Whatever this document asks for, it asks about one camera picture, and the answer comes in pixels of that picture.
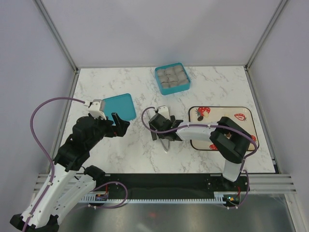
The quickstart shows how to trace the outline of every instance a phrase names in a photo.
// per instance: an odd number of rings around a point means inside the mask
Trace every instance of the teal lid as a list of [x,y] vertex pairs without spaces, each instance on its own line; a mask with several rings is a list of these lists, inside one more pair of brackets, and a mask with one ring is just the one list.
[[136,118],[131,94],[126,93],[103,100],[105,101],[103,112],[109,120],[113,120],[112,113],[117,113],[119,117],[125,121],[131,121]]

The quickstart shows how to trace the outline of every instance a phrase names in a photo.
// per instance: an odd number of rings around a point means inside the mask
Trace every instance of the gray wall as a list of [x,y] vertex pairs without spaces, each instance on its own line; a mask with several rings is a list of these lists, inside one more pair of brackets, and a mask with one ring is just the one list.
[[[73,71],[32,0],[0,1],[0,226],[28,206],[47,159],[31,136],[29,120],[41,102],[67,96]],[[35,131],[50,151],[64,102],[45,106]]]
[[309,219],[309,1],[292,0],[251,73],[281,169],[292,175]]
[[280,0],[43,0],[79,67],[246,64]]

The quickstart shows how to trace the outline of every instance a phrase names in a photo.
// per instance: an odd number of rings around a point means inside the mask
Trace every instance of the metal frame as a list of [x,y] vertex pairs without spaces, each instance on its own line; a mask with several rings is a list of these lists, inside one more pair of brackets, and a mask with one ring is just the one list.
[[72,69],[77,72],[78,68],[74,62],[74,60],[72,59],[67,47],[65,46],[64,42],[61,39],[61,36],[59,34],[59,32],[57,31],[51,17],[49,16],[43,2],[41,0],[33,0],[34,4],[37,6],[37,8],[39,9],[42,17],[44,18],[46,24],[48,25],[52,35],[54,36],[54,38],[56,39],[56,42],[58,43],[60,49],[62,50],[62,52],[64,53],[65,57],[67,58],[70,66],[72,67]]
[[[79,73],[80,73],[80,71],[77,71],[74,75],[73,80],[72,80],[70,92],[69,92],[69,95],[68,95],[68,97],[70,97],[70,98],[72,98],[74,96],[74,92],[75,92],[75,89],[76,89]],[[52,146],[52,149],[51,149],[51,152],[50,152],[50,155],[51,155],[52,158],[54,158],[56,156],[57,151],[60,148],[64,129],[65,129],[67,119],[68,119],[68,116],[69,116],[69,112],[70,112],[70,108],[71,108],[71,103],[72,103],[72,101],[66,101],[65,108],[64,108],[64,111],[63,111],[63,114],[62,114],[62,117],[61,117],[61,122],[58,126],[58,133],[56,135],[55,141],[53,143],[53,146]],[[48,168],[47,168],[46,172],[48,173],[49,170],[50,170],[50,164],[48,164]]]
[[283,12],[283,9],[285,8],[286,4],[288,3],[289,0],[281,0],[279,5],[277,6],[274,14],[272,15],[268,25],[266,26],[259,42],[257,43],[252,55],[250,56],[248,63],[246,64],[246,68],[250,68],[252,63],[254,62],[258,52],[260,51],[261,47],[263,46],[266,38],[268,37],[268,35],[270,34],[270,32],[272,31],[276,21],[278,20],[279,16],[281,15],[281,13]]
[[261,121],[261,126],[262,126],[262,129],[263,129],[263,133],[265,135],[267,146],[269,148],[270,156],[273,159],[273,161],[275,161],[275,164],[278,164],[276,157],[275,157],[275,151],[274,151],[274,148],[272,146],[272,140],[269,136],[268,126],[267,126],[267,123],[265,121],[265,115],[262,111],[260,101],[258,100],[258,96],[257,96],[255,88],[254,88],[253,79],[251,78],[248,69],[246,67],[244,69],[245,69],[245,73],[246,73],[246,76],[247,76],[249,87],[250,87],[250,90],[251,90],[251,93],[252,93],[253,101],[254,101],[254,104],[255,104],[255,107],[256,107],[256,110],[257,110],[257,114],[258,114],[259,119]]
[[296,196],[293,194],[285,194],[286,203],[288,205],[291,218],[295,227],[296,232],[307,232],[309,231],[308,224],[304,218],[304,214],[300,209],[300,203]]

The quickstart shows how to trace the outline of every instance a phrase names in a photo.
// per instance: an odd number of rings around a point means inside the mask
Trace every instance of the marble table surface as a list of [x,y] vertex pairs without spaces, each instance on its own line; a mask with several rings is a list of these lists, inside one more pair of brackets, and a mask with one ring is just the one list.
[[[260,142],[245,169],[250,173],[274,173],[244,68],[185,68],[192,80],[190,89],[166,96],[159,91],[152,67],[81,69],[75,98],[91,101],[130,93],[137,114],[123,138],[104,138],[90,151],[84,166],[93,164],[106,173],[221,173],[225,160],[218,151],[197,151],[189,141],[175,141],[166,153],[159,141],[152,141],[141,122],[141,112],[148,106],[167,105],[176,119],[188,120],[192,106],[244,106],[252,112]],[[87,108],[72,102],[62,144],[76,120],[85,115]]]

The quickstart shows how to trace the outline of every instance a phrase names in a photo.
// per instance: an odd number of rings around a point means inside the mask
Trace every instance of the white object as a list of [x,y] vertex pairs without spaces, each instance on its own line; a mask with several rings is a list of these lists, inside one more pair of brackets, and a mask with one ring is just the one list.
[[[40,201],[38,207],[33,213],[33,217],[29,220],[28,225],[35,225],[36,228],[45,226],[49,220],[49,217],[53,211],[53,207],[55,206],[57,200],[60,195],[63,193],[64,188],[68,184],[68,182],[75,176],[76,171],[65,171],[65,167],[60,164],[55,165],[55,178],[53,179],[53,184],[49,187],[48,191],[44,195],[43,199]],[[49,176],[39,193],[37,194],[34,201],[31,205],[22,213],[23,221],[25,222],[30,214],[30,211],[33,209],[34,204],[38,201],[42,192],[46,188],[49,183]]]
[[168,79],[169,79],[169,82],[172,82],[172,81],[178,81],[178,78],[175,74],[172,74],[172,75],[167,75]]
[[106,116],[103,113],[104,106],[105,106],[105,102],[103,100],[94,99],[92,101],[91,106],[89,106],[88,111],[92,117],[94,118],[101,117],[102,119],[106,120]]
[[177,74],[177,73],[183,71],[183,68],[182,68],[181,65],[177,65],[177,66],[174,66],[174,71],[175,71],[175,73]]
[[84,106],[89,107],[90,106],[90,101],[85,101]]
[[168,79],[168,77],[164,74],[164,75],[162,75],[162,76],[159,76],[159,81],[160,81],[160,83],[163,83],[163,82],[168,82],[169,79]]
[[[216,128],[209,128],[209,127],[190,127],[192,124],[201,124],[204,125],[205,123],[197,123],[197,122],[182,122],[179,124],[181,126],[187,126],[185,128],[178,129],[176,134],[182,140],[203,140],[203,141],[210,141],[209,137],[211,136],[211,132],[213,132]],[[211,125],[218,125],[218,123],[212,122]]]
[[188,84],[188,83],[189,83],[188,79],[178,81],[178,85],[179,85],[179,86],[185,85],[185,84]]
[[228,160],[225,160],[223,177],[229,181],[236,181],[240,173],[241,163],[232,163]]
[[178,81],[183,81],[187,79],[187,75],[184,73],[184,71],[181,71],[177,73]]
[[165,75],[174,75],[174,74],[175,74],[175,71],[173,67],[165,69]]
[[165,69],[159,69],[156,71],[156,74],[158,74],[158,76],[164,76],[165,75]]
[[164,116],[166,119],[168,119],[168,120],[170,119],[169,118],[169,108],[167,106],[165,106],[165,105],[159,106],[158,107],[158,113],[160,115]]

